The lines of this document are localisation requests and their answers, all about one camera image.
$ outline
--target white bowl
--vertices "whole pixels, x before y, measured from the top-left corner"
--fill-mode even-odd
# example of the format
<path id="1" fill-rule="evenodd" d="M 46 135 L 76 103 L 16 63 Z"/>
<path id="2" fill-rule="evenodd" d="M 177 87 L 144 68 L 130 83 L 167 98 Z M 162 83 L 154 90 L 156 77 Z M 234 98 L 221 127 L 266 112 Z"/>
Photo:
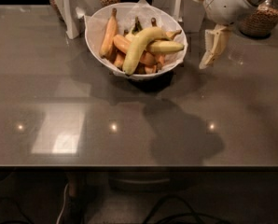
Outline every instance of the white bowl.
<path id="1" fill-rule="evenodd" d="M 138 16 L 143 28 L 151 26 L 150 20 L 154 17 L 157 20 L 158 26 L 165 31 L 182 30 L 182 33 L 177 35 L 174 41 L 184 44 L 185 48 L 175 54 L 166 55 L 165 65 L 158 73 L 148 75 L 133 74 L 131 76 L 126 76 L 124 72 L 117 69 L 107 59 L 102 59 L 99 56 L 99 49 L 104 38 L 104 30 L 107 21 L 111 16 L 113 7 L 117 9 L 118 32 L 120 34 L 123 34 L 125 29 L 130 30 L 135 16 Z M 184 61 L 188 49 L 186 34 L 174 18 L 156 7 L 140 3 L 118 3 L 103 7 L 92 16 L 85 16 L 85 40 L 93 56 L 100 63 L 110 69 L 115 76 L 125 77 L 132 80 L 148 80 L 171 71 Z"/>

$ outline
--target gray countertop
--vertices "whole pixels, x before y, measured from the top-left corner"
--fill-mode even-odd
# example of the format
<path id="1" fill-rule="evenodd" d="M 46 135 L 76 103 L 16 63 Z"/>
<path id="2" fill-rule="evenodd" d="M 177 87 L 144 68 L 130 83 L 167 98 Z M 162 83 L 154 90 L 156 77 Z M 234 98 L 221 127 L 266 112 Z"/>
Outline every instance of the gray countertop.
<path id="1" fill-rule="evenodd" d="M 0 165 L 278 166 L 278 27 L 235 32 L 199 70 L 203 34 L 172 73 L 130 82 L 50 6 L 0 6 Z"/>

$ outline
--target dark floor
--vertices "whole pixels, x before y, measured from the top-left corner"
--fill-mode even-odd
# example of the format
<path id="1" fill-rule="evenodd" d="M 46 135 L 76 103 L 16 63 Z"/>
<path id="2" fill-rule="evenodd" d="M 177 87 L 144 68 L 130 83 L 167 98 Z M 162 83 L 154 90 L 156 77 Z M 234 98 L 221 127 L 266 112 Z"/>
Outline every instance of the dark floor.
<path id="1" fill-rule="evenodd" d="M 157 200 L 166 194 L 177 194 L 196 212 L 230 223 L 278 223 L 278 172 L 174 172 L 177 188 L 156 190 L 153 186 L 150 192 L 111 189 L 108 177 L 109 173 L 102 171 L 88 174 L 88 189 L 97 197 L 89 202 L 86 223 L 142 223 Z M 61 170 L 19 169 L 0 181 L 0 197 L 16 200 L 35 224 L 56 223 L 65 183 Z M 150 223 L 187 211 L 181 202 L 170 200 Z M 1 199 L 0 223 L 14 219 L 25 220 L 18 206 Z M 209 218 L 204 221 L 215 223 Z"/>

